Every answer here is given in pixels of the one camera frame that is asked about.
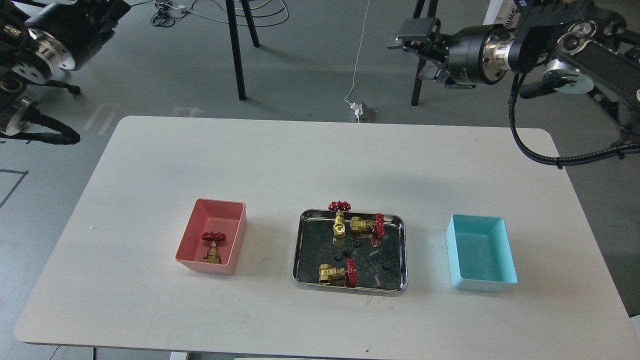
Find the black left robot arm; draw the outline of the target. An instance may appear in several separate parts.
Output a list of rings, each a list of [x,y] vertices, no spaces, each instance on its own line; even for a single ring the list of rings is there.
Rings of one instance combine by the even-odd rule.
[[[77,71],[114,36],[119,20],[131,9],[125,0],[74,0],[44,4],[30,16],[16,0],[1,2],[0,121],[1,137],[52,145],[74,145],[81,137],[70,126],[41,113],[26,95],[29,85],[62,88],[72,95],[77,85],[54,80],[56,70]]]

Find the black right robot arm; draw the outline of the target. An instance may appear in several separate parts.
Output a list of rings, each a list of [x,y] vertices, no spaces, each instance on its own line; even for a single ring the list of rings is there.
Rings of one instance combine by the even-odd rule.
[[[586,94],[617,123],[621,133],[639,135],[639,34],[621,14],[592,0],[515,0],[519,19],[441,32],[436,0],[416,3],[412,18],[393,35],[388,49],[413,51],[420,61],[412,105],[421,81],[448,89],[494,85],[508,72],[527,75],[543,66],[540,80],[517,91],[524,99],[554,92]]]

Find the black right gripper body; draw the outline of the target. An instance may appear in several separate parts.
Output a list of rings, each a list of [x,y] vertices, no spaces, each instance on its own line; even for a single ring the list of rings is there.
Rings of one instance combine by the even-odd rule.
[[[403,21],[397,34],[390,37],[387,49],[414,51],[425,64],[418,66],[414,77],[414,89],[420,90],[418,81],[434,80],[453,88],[453,78],[449,71],[450,52],[448,39],[441,33],[441,21],[438,18],[410,18]]]

